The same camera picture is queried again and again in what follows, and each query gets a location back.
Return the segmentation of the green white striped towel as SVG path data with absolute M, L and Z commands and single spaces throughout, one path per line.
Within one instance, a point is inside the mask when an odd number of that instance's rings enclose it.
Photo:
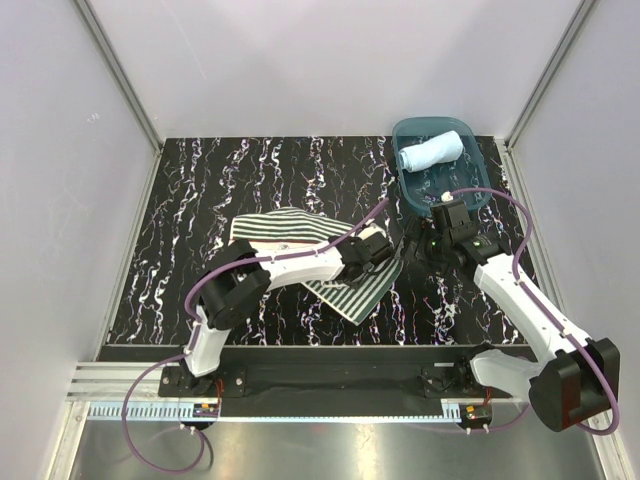
M 264 214 L 237 216 L 231 224 L 230 240 L 246 239 L 258 249 L 276 252 L 289 248 L 305 250 L 316 244 L 326 245 L 351 228 L 342 221 L 296 207 L 283 207 Z M 339 315 L 358 325 L 392 287 L 401 270 L 401 260 L 392 254 L 372 272 L 352 281 L 314 279 L 302 284 Z

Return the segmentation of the teal transparent plastic bin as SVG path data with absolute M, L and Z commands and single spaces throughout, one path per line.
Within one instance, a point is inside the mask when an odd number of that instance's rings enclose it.
M 420 144 L 448 131 L 459 134 L 463 154 L 454 162 L 441 163 L 429 169 L 410 173 L 400 167 L 399 151 Z M 429 217 L 430 207 L 441 195 L 459 189 L 482 189 L 490 186 L 484 157 L 470 127 L 452 117 L 414 117 L 399 121 L 392 130 L 396 170 L 404 200 L 417 215 Z

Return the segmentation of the aluminium front rail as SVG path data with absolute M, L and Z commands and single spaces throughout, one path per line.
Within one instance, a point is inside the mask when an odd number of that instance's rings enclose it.
M 582 359 L 558 358 L 546 365 L 492 350 L 474 362 L 409 363 L 257 363 L 226 362 L 204 377 L 189 374 L 184 361 L 163 364 L 150 373 L 138 365 L 92 363 L 77 367 L 72 396 L 123 395 L 146 387 L 160 397 L 230 398 L 263 390 L 400 390 L 435 396 L 475 396 L 498 390 L 522 400 L 541 397 L 604 395 L 593 369 Z

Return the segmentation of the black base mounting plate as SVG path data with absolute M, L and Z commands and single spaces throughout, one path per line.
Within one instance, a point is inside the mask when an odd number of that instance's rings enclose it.
M 197 379 L 183 361 L 160 374 L 162 397 L 219 400 L 225 419 L 409 419 L 443 400 L 483 402 L 488 390 L 464 370 L 469 346 L 226 347 Z

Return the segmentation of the light blue towel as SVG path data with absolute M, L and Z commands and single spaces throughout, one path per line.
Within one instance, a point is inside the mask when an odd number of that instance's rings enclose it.
M 448 131 L 420 144 L 399 151 L 400 167 L 410 173 L 423 171 L 436 164 L 456 161 L 464 151 L 461 137 Z

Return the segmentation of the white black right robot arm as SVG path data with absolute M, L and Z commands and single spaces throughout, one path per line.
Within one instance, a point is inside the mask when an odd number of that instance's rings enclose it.
M 515 255 L 494 236 L 481 233 L 461 200 L 435 205 L 432 218 L 413 216 L 403 231 L 401 253 L 444 276 L 456 271 L 506 314 L 535 358 L 512 357 L 489 344 L 456 359 L 450 375 L 460 393 L 499 390 L 529 403 L 550 430 L 563 431 L 605 411 L 603 434 L 620 421 L 620 352 L 573 324 L 520 268 Z

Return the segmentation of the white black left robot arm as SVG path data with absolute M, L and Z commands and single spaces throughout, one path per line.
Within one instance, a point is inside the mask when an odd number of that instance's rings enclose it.
M 196 396 L 214 388 L 230 331 L 258 310 L 265 294 L 307 282 L 352 286 L 362 278 L 371 279 L 392 255 L 390 240 L 371 228 L 363 235 L 344 234 L 280 249 L 247 239 L 233 242 L 187 294 L 185 309 L 195 325 L 184 350 L 181 384 Z

